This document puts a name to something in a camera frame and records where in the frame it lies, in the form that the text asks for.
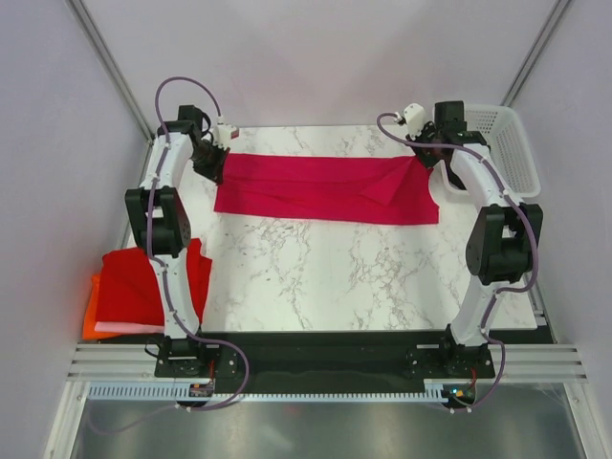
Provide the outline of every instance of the gray floor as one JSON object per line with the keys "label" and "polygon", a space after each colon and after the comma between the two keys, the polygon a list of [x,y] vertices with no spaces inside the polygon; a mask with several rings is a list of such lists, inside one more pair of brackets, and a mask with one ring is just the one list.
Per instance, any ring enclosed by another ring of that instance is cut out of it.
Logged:
{"label": "gray floor", "polygon": [[[101,428],[163,404],[89,402]],[[560,388],[501,387],[471,414],[415,404],[242,403],[170,410],[122,434],[81,426],[74,459],[584,458]]]}

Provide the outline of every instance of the table surface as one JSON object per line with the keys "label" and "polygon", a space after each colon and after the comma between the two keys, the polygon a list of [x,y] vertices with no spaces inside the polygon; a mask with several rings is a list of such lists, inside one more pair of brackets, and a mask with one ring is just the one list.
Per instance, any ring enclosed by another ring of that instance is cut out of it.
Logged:
{"label": "table surface", "polygon": [[[232,151],[378,158],[412,154],[375,126],[242,129]],[[439,170],[431,175],[429,189],[440,207],[438,225],[219,214],[213,212],[215,184],[196,175],[189,163],[179,192],[192,235],[213,260],[203,329],[444,329],[468,288],[465,247],[476,210],[469,198],[445,191]],[[492,326],[535,328],[528,296],[505,294]]]}

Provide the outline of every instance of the white laundry basket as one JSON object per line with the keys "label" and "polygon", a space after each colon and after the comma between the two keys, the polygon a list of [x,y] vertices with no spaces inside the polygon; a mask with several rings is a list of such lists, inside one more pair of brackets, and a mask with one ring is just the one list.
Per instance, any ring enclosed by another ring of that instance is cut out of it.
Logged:
{"label": "white laundry basket", "polygon": [[[491,148],[491,159],[506,182],[522,198],[534,198],[540,186],[527,135],[516,112],[498,105],[465,105],[468,129],[480,131]],[[453,194],[468,194],[448,182],[442,167],[445,187]]]}

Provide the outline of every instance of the white wall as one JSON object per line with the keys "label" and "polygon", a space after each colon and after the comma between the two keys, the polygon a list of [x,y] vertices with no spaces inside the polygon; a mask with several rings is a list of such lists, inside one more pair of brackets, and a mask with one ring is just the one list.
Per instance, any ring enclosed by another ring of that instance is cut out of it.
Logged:
{"label": "white wall", "polygon": [[541,283],[612,428],[612,3],[574,2],[515,104],[544,210]]}
{"label": "white wall", "polygon": [[42,454],[144,143],[61,0],[0,14],[0,457]]}
{"label": "white wall", "polygon": [[[499,103],[554,0],[85,0],[149,122],[166,77],[208,84],[241,126],[373,124]],[[207,99],[175,83],[162,108]]]}

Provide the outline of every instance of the purple cable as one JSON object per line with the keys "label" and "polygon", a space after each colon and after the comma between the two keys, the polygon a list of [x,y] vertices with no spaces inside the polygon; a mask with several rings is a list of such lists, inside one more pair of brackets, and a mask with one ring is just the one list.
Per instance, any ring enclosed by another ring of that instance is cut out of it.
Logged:
{"label": "purple cable", "polygon": [[[162,271],[162,282],[164,285],[164,296],[165,296],[165,301],[168,304],[168,309],[170,310],[170,312],[172,313],[174,319],[176,320],[176,323],[179,325],[179,327],[181,328],[181,330],[183,330],[185,332],[185,334],[190,337],[191,339],[194,339],[198,342],[202,342],[203,344],[217,344],[217,345],[222,345],[222,346],[227,346],[230,349],[233,349],[234,351],[236,351],[236,353],[240,356],[240,358],[243,360],[243,362],[245,363],[245,377],[242,381],[242,383],[240,384],[240,386],[238,387],[238,389],[228,398],[226,398],[223,402],[220,402],[218,404],[212,404],[212,405],[205,405],[205,406],[201,406],[201,407],[191,407],[191,408],[187,408],[187,410],[189,411],[212,411],[214,409],[220,409],[220,408],[224,408],[230,404],[232,404],[236,398],[238,396],[240,396],[240,394],[242,393],[242,391],[244,390],[245,386],[247,385],[247,382],[249,381],[249,374],[251,373],[251,368],[249,366],[249,359],[247,359],[247,356],[245,355],[244,351],[242,349],[240,349],[238,346],[236,346],[235,344],[229,342],[229,341],[225,341],[223,339],[204,339],[204,338],[200,338],[197,337],[196,335],[194,335],[193,333],[191,333],[189,331],[189,329],[187,329],[187,327],[183,324],[183,322],[181,321],[181,319],[178,317],[178,313],[176,312],[176,310],[174,309],[174,306],[172,305],[172,299],[170,298],[170,293],[169,293],[169,289],[168,289],[168,277],[167,277],[167,265],[163,262],[162,259],[156,257],[153,254],[153,207],[154,207],[154,202],[153,202],[153,198],[155,196],[155,189],[157,188],[157,183],[159,182],[159,175],[162,172],[162,167],[164,166],[164,161],[165,161],[165,157],[167,156],[169,147],[170,147],[170,132],[168,131],[167,126],[165,125],[164,119],[162,118],[162,111],[160,110],[160,94],[162,93],[162,89],[165,87],[165,85],[169,82],[172,81],[187,81],[190,83],[195,84],[196,86],[199,86],[200,88],[202,88],[204,91],[206,91],[206,93],[210,96],[210,98],[212,99],[212,101],[214,102],[214,106],[217,110],[217,115],[220,117],[221,116],[221,109],[219,108],[219,103],[217,102],[217,99],[214,97],[214,95],[211,93],[211,91],[202,83],[200,83],[199,81],[196,81],[193,78],[189,78],[187,76],[172,76],[168,79],[165,79],[164,81],[162,81],[162,83],[160,84],[160,86],[157,88],[157,92],[155,93],[155,113],[157,115],[157,119],[160,122],[160,125],[162,126],[162,130],[164,131],[164,136],[165,136],[165,146],[164,146],[164,150],[162,151],[162,156],[160,157],[160,161],[157,163],[157,166],[155,167],[155,175],[156,177],[153,178],[153,180],[151,181],[151,190],[149,191],[149,199],[147,201],[147,216],[146,216],[146,254],[147,256],[155,261],[156,263],[158,263],[162,268],[164,268],[164,270]],[[94,425],[94,423],[92,422],[91,417],[89,416],[89,413],[87,415],[87,425],[89,426],[89,428],[91,428],[94,433],[96,433],[97,435],[114,435],[117,433],[122,433],[134,426],[137,426],[138,424],[146,421],[149,418],[152,418],[153,416],[157,416],[160,413],[163,413],[169,409],[175,408],[177,407],[175,404],[170,404],[167,406],[162,406],[161,408],[156,409],[155,411],[151,411],[149,414],[141,417],[140,419],[134,421],[133,423],[128,424],[127,426],[123,426],[120,428],[116,428],[113,430],[103,430],[100,429],[98,427],[96,427]]]}
{"label": "purple cable", "polygon": [[[482,156],[480,153],[472,150],[471,148],[466,148],[463,145],[454,145],[452,143],[420,143],[420,142],[409,141],[407,139],[402,139],[401,137],[397,137],[391,134],[389,131],[387,131],[383,127],[382,119],[387,118],[387,117],[392,117],[394,119],[397,119],[398,116],[395,113],[390,113],[390,112],[381,113],[376,118],[376,124],[381,130],[381,132],[385,134],[386,137],[388,137],[389,139],[395,142],[403,143],[404,145],[409,146],[409,147],[451,148],[455,150],[464,151],[468,153],[469,155],[471,155],[472,157],[476,158],[480,163],[482,163],[489,170],[493,179],[495,180],[495,183],[497,184],[497,187],[499,188],[499,191],[502,194],[506,190],[506,187],[504,186],[501,177],[499,177],[499,174],[497,174],[497,171],[495,170],[495,168],[492,166],[489,160],[485,158],[484,156]],[[510,198],[510,196],[504,195],[504,200],[508,203],[508,205],[511,208],[513,208],[514,212],[516,212],[516,215],[518,215],[518,218],[520,219],[521,223],[523,224],[523,227],[525,228],[525,231],[527,232],[527,238],[529,239],[529,245],[531,246],[531,249],[532,249],[532,257],[534,261],[533,268],[532,268],[532,276],[524,287],[520,287],[520,288],[501,287],[495,291],[495,296],[491,298],[491,301],[489,302],[489,304],[487,305],[487,309],[485,310],[485,314],[482,317],[482,321],[480,322],[481,329],[485,329],[487,326],[487,322],[489,321],[489,317],[491,316],[493,307],[495,306],[495,303],[497,302],[497,296],[504,292],[523,294],[529,291],[536,284],[537,273],[539,270],[539,255],[537,252],[537,242],[536,242],[536,235],[534,234],[534,229],[529,223],[529,220],[527,219],[527,215],[525,215],[525,212],[523,212],[523,210]],[[501,381],[501,378],[504,374],[504,369],[506,368],[506,346],[504,345],[504,343],[502,341],[489,337],[489,335],[487,335],[486,333],[483,333],[482,336],[489,344],[496,344],[500,346],[501,362],[499,363],[499,369],[497,370],[497,376],[495,377],[495,381],[493,381],[491,389],[489,390],[489,392],[487,392],[487,394],[485,394],[484,397],[474,402],[474,404],[470,407],[470,409],[476,408],[477,406],[479,406],[480,404],[482,404],[485,400],[489,398],[489,396],[493,393],[493,391],[499,385],[499,382]],[[455,411],[467,411],[467,410],[468,410],[467,408],[455,408]]]}

